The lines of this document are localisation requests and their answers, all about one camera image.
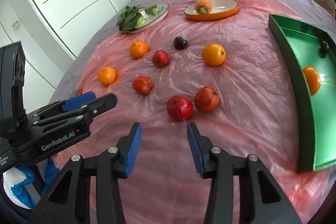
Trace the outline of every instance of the blue gripper pad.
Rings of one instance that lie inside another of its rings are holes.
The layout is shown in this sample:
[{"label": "blue gripper pad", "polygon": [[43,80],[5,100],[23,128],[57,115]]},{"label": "blue gripper pad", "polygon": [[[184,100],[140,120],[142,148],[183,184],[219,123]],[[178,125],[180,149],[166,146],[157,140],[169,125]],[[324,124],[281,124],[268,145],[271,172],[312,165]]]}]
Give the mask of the blue gripper pad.
[{"label": "blue gripper pad", "polygon": [[87,92],[75,98],[69,99],[62,106],[63,111],[70,111],[77,109],[79,106],[88,103],[96,99],[96,95],[93,92]]},{"label": "blue gripper pad", "polygon": [[193,158],[194,158],[196,171],[197,171],[197,173],[199,173],[201,175],[201,177],[203,177],[204,174],[205,174],[204,159],[203,159],[201,149],[198,145],[198,142],[195,138],[194,132],[193,132],[190,124],[188,124],[188,126],[187,126],[187,137],[188,137],[191,153],[192,153]]},{"label": "blue gripper pad", "polygon": [[142,139],[142,127],[141,124],[137,123],[136,128],[132,128],[131,131],[134,130],[134,135],[129,145],[126,157],[125,157],[125,169],[124,176],[127,178],[134,169],[135,161],[137,160],[137,155]]}]

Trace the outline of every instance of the carrot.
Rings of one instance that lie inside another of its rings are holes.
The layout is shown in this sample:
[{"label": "carrot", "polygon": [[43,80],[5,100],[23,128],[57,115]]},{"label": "carrot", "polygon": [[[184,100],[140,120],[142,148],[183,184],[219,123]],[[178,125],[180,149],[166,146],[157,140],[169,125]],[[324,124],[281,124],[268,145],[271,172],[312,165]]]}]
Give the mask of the carrot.
[{"label": "carrot", "polygon": [[212,10],[211,0],[197,0],[195,10],[199,15],[209,14]]}]

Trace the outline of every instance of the pink plastic sheet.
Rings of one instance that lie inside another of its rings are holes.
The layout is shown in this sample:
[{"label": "pink plastic sheet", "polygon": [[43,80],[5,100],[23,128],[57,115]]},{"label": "pink plastic sheet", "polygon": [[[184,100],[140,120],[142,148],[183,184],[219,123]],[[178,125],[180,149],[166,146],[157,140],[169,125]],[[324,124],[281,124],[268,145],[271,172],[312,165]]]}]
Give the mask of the pink plastic sheet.
[{"label": "pink plastic sheet", "polygon": [[[113,92],[117,107],[98,116],[91,136],[59,153],[63,166],[74,154],[90,157],[100,154],[128,134],[134,122],[143,127],[134,172],[119,180],[127,223],[203,223],[210,180],[196,173],[187,136],[187,122],[195,121],[202,135],[228,153],[246,157],[254,153],[274,175],[294,205],[303,223],[320,207],[329,170],[297,174],[298,121],[290,76],[280,50],[268,28],[269,13],[300,19],[279,0],[235,0],[236,15],[215,22],[194,22],[184,16],[184,8],[196,0],[169,3],[165,20],[139,34],[116,32],[105,39],[83,71],[78,88],[96,96]],[[176,36],[188,40],[185,50],[173,46]],[[143,40],[149,52],[135,60],[128,53],[133,41]],[[209,43],[221,44],[226,61],[218,67],[204,64],[201,52]],[[168,52],[170,64],[155,67],[156,50]],[[100,85],[100,68],[112,66],[117,80]],[[152,78],[155,87],[147,96],[132,89],[139,75]],[[187,122],[173,121],[166,103],[173,95],[192,102],[197,90],[212,85],[220,93],[217,110],[200,113],[195,109]],[[235,183],[234,223],[239,218],[239,189]],[[95,181],[91,188],[95,209]]]}]

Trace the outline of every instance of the blue and white cloth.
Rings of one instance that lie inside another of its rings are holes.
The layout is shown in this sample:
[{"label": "blue and white cloth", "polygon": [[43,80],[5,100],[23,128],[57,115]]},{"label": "blue and white cloth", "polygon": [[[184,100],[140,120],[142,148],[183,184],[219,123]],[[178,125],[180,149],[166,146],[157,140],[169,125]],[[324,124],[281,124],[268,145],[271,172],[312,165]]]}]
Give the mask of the blue and white cloth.
[{"label": "blue and white cloth", "polygon": [[[59,172],[52,159],[43,160],[38,163],[37,169],[45,182],[42,194],[48,189],[54,178]],[[25,185],[33,183],[34,173],[28,167],[20,165],[3,173],[3,188],[9,199],[17,206],[25,209],[34,209],[36,203],[28,194]]]}]

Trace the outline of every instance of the pomegranate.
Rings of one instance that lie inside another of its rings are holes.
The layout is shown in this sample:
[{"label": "pomegranate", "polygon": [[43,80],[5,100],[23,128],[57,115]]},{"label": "pomegranate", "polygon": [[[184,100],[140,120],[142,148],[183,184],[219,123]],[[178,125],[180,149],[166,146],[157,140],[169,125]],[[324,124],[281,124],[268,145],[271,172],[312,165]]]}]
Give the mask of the pomegranate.
[{"label": "pomegranate", "polygon": [[186,97],[175,95],[167,102],[168,114],[177,121],[184,121],[193,114],[193,104]]},{"label": "pomegranate", "polygon": [[146,95],[151,91],[153,82],[149,77],[138,76],[133,80],[132,87],[138,94]]},{"label": "pomegranate", "polygon": [[195,95],[195,107],[202,112],[214,110],[219,104],[219,94],[213,86],[201,88]]},{"label": "pomegranate", "polygon": [[153,55],[152,62],[155,66],[159,68],[167,66],[169,63],[168,53],[163,50],[156,51]]}]

